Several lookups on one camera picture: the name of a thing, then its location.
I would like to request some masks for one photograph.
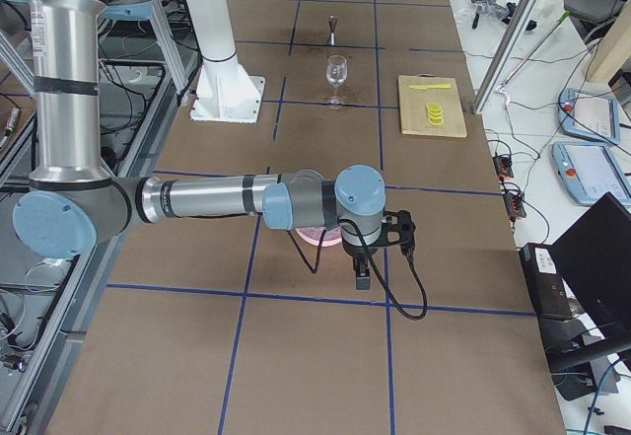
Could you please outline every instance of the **black device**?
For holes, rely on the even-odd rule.
[[[532,306],[538,317],[567,321],[572,312],[563,279],[549,253],[549,245],[528,243],[520,249],[520,261]]]
[[[550,247],[559,273],[604,340],[549,354],[553,372],[618,353],[631,369],[631,214],[606,193]]]

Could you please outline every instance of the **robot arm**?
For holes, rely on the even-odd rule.
[[[200,181],[113,178],[101,163],[97,16],[126,14],[151,0],[28,0],[32,12],[40,164],[17,204],[14,227],[36,253],[87,253],[136,224],[188,216],[262,214],[272,229],[342,227],[358,288],[368,288],[371,254],[414,246],[409,213],[385,212],[385,185],[367,166],[336,181],[314,172]],[[398,239],[390,242],[388,234]]]

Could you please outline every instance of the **yellow object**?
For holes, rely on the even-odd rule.
[[[425,105],[425,111],[430,124],[433,126],[443,125],[443,108],[438,103],[428,103]]]
[[[429,85],[410,85],[412,90],[434,90],[434,89],[447,89],[451,88],[449,83],[434,83]]]
[[[450,85],[449,88],[428,88],[419,90],[417,86],[435,87]],[[398,77],[399,116],[401,132],[417,136],[466,137],[464,114],[453,78]],[[428,115],[427,105],[440,105],[442,122]]]

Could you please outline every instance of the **black bracket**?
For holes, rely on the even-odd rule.
[[[412,215],[409,211],[385,211],[379,237],[368,245],[368,250],[372,255],[379,249],[400,246],[401,253],[406,258],[411,258],[414,253],[415,230],[416,225],[412,222]],[[396,235],[396,239],[392,241],[391,235]],[[369,290],[371,288],[370,262],[364,247],[351,245],[346,240],[342,240],[342,246],[353,257],[355,288],[357,290]]]

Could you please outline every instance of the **white desk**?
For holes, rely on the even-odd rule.
[[[491,63],[491,58],[500,43],[506,25],[499,20],[481,17],[477,29],[472,28],[474,10],[471,9],[469,0],[450,0],[456,18],[456,25],[462,49],[467,57],[467,65],[473,88],[480,87],[482,79]],[[519,0],[497,0],[500,4]],[[532,18],[537,20],[538,27],[529,33],[525,33],[513,52],[516,57],[523,57],[534,44],[547,33],[554,23],[563,14],[562,0],[541,0],[535,8]],[[557,60],[572,57],[586,50],[581,38],[570,22],[563,23],[559,29],[548,39],[539,52],[536,59]],[[519,102],[529,107],[556,103],[561,90],[567,82],[568,87],[583,88],[584,90],[605,93],[610,89],[606,84],[585,83],[585,77],[581,65],[568,82],[570,73],[581,62],[587,64],[589,56],[581,53],[575,58],[546,64],[541,62],[529,62],[520,73],[511,81],[508,91],[513,102]],[[506,67],[505,78],[508,73],[517,66],[518,59],[509,62]],[[587,207],[577,205],[570,197],[565,186],[559,180],[556,166],[554,165],[550,149],[551,144],[558,140],[577,140],[556,132],[558,126],[557,107],[550,106],[539,110],[524,109],[519,106],[509,106],[511,123],[515,136],[537,151],[541,151],[541,159],[536,161],[530,173],[529,184],[526,189],[526,201],[541,211],[550,224],[550,234],[547,243],[552,243],[565,230],[567,230],[585,211]],[[504,107],[504,97],[493,94],[483,111],[484,125],[487,128],[489,139],[500,139],[506,142],[515,154],[517,152],[533,151],[520,144],[511,136],[511,127]],[[629,119],[620,109],[622,122],[629,123]],[[631,150],[631,131],[622,129],[622,147]],[[490,143],[491,152],[498,146],[498,153],[508,152],[502,144]],[[619,161],[624,172],[631,172],[631,157],[614,149],[614,155]],[[532,165],[532,159],[524,154],[513,158],[514,183],[524,188],[526,185],[527,171]],[[541,242],[546,235],[546,225],[532,209],[526,208],[527,217],[518,221],[515,230],[515,243],[517,247],[527,242]],[[590,319],[582,318],[586,327],[591,327]],[[617,371],[628,374],[626,368],[619,364]],[[604,410],[605,415],[592,417],[590,430],[603,433],[603,425],[617,425],[631,428],[631,380],[623,378],[618,384],[620,394],[612,396],[601,395],[596,406]],[[587,407],[592,403],[593,395],[567,402],[557,394],[566,427],[582,430],[587,417]]]

